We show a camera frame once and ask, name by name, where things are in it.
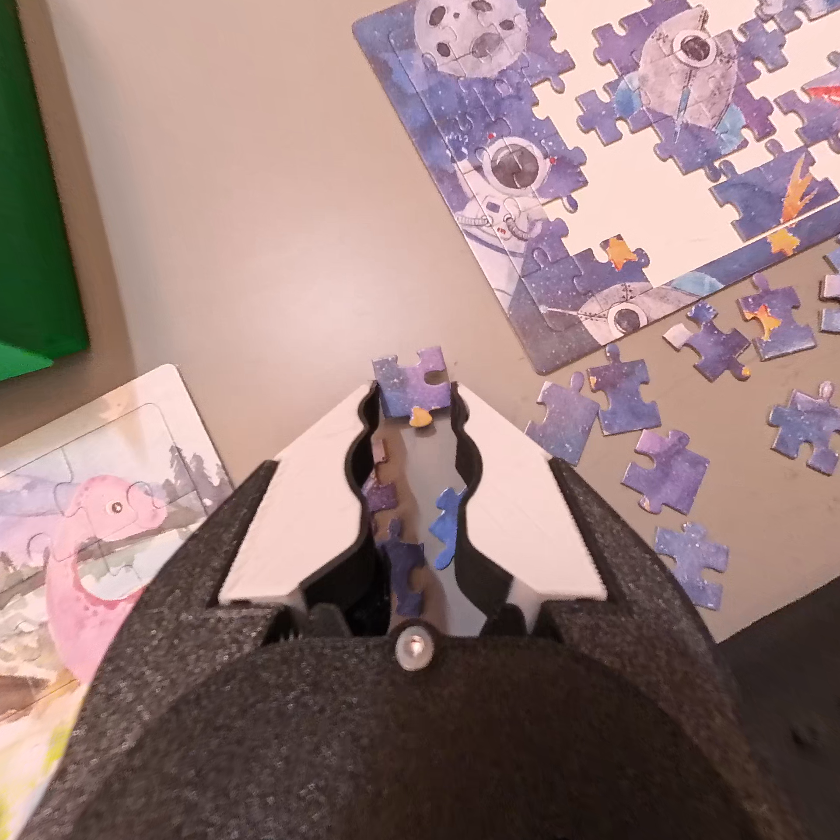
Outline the orange spotted blue puzzle piece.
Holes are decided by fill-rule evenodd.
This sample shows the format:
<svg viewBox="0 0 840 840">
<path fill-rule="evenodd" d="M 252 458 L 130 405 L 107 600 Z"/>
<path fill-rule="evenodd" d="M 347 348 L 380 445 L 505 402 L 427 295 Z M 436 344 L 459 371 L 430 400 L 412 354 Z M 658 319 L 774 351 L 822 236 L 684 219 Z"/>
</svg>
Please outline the orange spotted blue puzzle piece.
<svg viewBox="0 0 840 840">
<path fill-rule="evenodd" d="M 450 408 L 451 391 L 448 380 L 427 381 L 430 374 L 447 372 L 443 351 L 439 346 L 417 352 L 416 364 L 401 365 L 397 356 L 374 359 L 374 378 L 381 390 L 383 413 L 390 418 L 407 418 L 410 427 L 430 426 L 432 412 Z"/>
</svg>

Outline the puzzle pieces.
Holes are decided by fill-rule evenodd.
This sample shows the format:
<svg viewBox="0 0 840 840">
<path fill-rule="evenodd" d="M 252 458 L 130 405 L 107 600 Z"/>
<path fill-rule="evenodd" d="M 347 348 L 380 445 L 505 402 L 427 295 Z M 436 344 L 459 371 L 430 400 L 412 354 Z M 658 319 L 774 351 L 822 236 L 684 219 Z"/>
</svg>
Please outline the puzzle pieces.
<svg viewBox="0 0 840 840">
<path fill-rule="evenodd" d="M 734 331 L 722 333 L 714 323 L 717 310 L 707 301 L 698 301 L 688 310 L 688 319 L 698 330 L 692 332 L 679 323 L 668 330 L 664 338 L 677 349 L 691 346 L 700 355 L 696 365 L 699 370 L 710 362 L 717 370 L 723 361 L 739 367 L 737 355 L 729 351 L 730 339 L 740 345 L 741 338 Z M 560 438 L 565 433 L 561 418 L 561 404 L 581 400 L 582 378 L 575 373 L 572 385 L 546 384 L 540 403 L 546 404 L 547 417 L 540 423 L 531 423 L 527 435 L 550 451 L 560 450 Z M 833 449 L 833 439 L 838 436 L 838 405 L 832 399 L 838 396 L 838 385 L 829 381 L 820 384 L 816 396 L 793 390 L 784 405 L 770 409 L 769 425 L 776 429 L 771 449 L 788 459 L 798 458 L 803 447 L 810 449 L 806 464 L 809 469 L 830 476 L 838 473 L 838 450 Z M 657 434 L 652 428 L 642 431 L 635 452 L 653 462 L 652 466 L 630 463 L 622 479 L 625 487 L 639 493 L 639 506 L 652 514 L 662 508 L 672 508 L 685 516 L 694 504 L 701 480 L 708 471 L 709 460 L 690 450 L 689 436 L 678 430 L 667 435 Z M 433 565 L 443 570 L 454 562 L 458 517 L 463 490 L 445 488 L 436 500 L 437 517 L 429 532 L 443 544 L 434 556 Z M 724 572 L 728 567 L 729 550 L 707 538 L 706 531 L 696 523 L 684 525 L 682 532 L 657 528 L 655 549 L 675 560 L 675 576 L 689 598 L 697 606 L 718 610 L 722 599 L 722 585 L 703 577 L 705 569 Z"/>
</svg>

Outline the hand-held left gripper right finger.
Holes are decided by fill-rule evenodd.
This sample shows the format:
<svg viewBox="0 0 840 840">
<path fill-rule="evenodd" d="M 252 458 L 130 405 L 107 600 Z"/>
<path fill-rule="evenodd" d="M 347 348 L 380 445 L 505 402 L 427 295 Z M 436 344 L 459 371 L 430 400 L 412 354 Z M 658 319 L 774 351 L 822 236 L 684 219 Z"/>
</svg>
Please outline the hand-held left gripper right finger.
<svg viewBox="0 0 840 840">
<path fill-rule="evenodd" d="M 451 427 L 458 504 L 455 579 L 489 621 L 519 609 L 526 629 L 547 602 L 606 602 L 602 575 L 540 446 L 467 386 L 455 383 Z"/>
</svg>

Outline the grey desk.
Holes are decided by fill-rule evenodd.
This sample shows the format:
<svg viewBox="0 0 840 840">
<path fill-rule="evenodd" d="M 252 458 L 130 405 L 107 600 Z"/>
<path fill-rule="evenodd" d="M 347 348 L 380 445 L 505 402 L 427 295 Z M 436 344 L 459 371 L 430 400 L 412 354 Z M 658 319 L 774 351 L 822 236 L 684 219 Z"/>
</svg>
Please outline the grey desk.
<svg viewBox="0 0 840 840">
<path fill-rule="evenodd" d="M 389 2 L 20 2 L 91 347 L 2 383 L 2 445 L 178 365 L 242 482 L 364 380 L 442 346 L 518 428 L 534 373 L 351 33 Z M 770 407 L 837 382 L 837 336 L 715 384 L 662 332 L 665 430 L 710 459 L 689 520 L 729 546 L 716 639 L 838 575 L 838 476 L 770 451 Z"/>
</svg>

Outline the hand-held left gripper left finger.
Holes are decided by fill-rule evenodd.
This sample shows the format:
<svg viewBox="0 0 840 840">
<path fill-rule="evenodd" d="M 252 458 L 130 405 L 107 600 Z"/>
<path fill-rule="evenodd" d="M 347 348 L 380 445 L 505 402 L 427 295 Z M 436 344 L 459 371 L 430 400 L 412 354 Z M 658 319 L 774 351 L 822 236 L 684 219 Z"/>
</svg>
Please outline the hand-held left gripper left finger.
<svg viewBox="0 0 840 840">
<path fill-rule="evenodd" d="M 379 392 L 360 385 L 274 458 L 219 604 L 279 605 L 301 616 L 331 605 L 352 633 L 386 633 L 390 572 L 362 493 L 374 467 Z"/>
</svg>

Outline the space puzzle board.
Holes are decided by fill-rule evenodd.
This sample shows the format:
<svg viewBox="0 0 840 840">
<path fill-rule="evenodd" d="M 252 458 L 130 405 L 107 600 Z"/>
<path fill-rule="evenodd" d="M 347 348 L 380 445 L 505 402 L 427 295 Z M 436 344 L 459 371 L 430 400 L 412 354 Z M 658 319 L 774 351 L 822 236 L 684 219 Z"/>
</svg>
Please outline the space puzzle board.
<svg viewBox="0 0 840 840">
<path fill-rule="evenodd" d="M 403 2 L 353 34 L 536 372 L 838 236 L 838 2 Z"/>
</svg>

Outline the green plastic bin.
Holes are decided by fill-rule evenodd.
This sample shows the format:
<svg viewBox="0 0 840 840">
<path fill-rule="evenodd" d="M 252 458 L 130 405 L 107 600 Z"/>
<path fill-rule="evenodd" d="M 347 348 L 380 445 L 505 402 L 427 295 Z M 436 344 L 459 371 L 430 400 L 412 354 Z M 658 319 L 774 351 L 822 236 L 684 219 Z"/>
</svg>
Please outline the green plastic bin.
<svg viewBox="0 0 840 840">
<path fill-rule="evenodd" d="M 87 324 L 18 7 L 1 2 L 1 380 L 86 349 Z"/>
</svg>

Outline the colourful cartoon puzzle board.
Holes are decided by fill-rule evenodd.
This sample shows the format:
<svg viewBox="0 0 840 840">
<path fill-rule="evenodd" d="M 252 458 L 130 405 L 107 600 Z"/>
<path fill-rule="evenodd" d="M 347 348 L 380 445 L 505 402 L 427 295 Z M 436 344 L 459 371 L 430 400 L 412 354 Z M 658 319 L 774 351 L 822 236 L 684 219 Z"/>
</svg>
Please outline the colourful cartoon puzzle board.
<svg viewBox="0 0 840 840">
<path fill-rule="evenodd" d="M 46 791 L 144 588 L 231 493 L 164 364 L 2 447 L 1 837 Z"/>
</svg>

